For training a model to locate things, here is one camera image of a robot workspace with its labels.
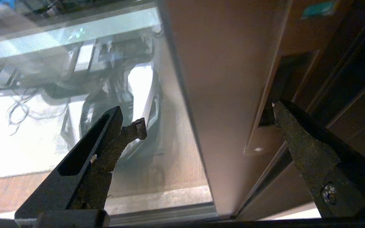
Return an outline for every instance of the wooden floor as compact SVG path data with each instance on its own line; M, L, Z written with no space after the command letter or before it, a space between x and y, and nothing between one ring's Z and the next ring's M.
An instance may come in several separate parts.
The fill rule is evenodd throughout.
M119 202L116 199L176 189L183 189L184 202L212 200L167 45L160 39L158 46L155 58L161 63L157 71L163 91L160 131L154 144L130 161L116 166L108 192L111 195L106 205L108 208L116 207L111 203ZM15 211L47 175L40 173L0 179L0 213ZM198 189L204 197L198 198ZM153 200L158 199L140 197L134 210L149 209L148 203ZM161 202L161 205L168 205L168 202Z

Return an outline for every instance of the cable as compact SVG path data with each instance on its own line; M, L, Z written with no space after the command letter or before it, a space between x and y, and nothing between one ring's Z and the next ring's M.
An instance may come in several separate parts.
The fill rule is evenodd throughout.
M16 126L15 131L12 134L10 134L10 136L17 133L20 124L26 119L26 117L30 117L30 118L35 119L35 120L56 118L56 117L59 117L59 116L63 115L65 113L65 111L67 111L67 109L68 109L68 105L70 103L70 98L67 99L66 106L64 107L63 111L61 111L59 114L55 114L55 115L51 115L51 116L47 116L47 117L41 116L40 113L32 111L29 108L29 106L26 105L26 102L31 100L37 94L38 89L35 89L29 95L26 96L27 91L28 91L28 89L25 90L23 95L21 95L18 100L16 100L14 97L12 97L12 99L14 99L15 103L13 105L11 105L7 110L8 125ZM18 121L13 122L12 121L12 115L13 115L14 111L19 107L22 109L24 115Z

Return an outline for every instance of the glass panel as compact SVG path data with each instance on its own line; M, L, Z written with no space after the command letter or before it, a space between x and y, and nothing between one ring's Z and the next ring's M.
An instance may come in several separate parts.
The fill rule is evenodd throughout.
M0 1L0 217L117 105L148 138L123 151L107 212L212 203L157 7L89 2Z

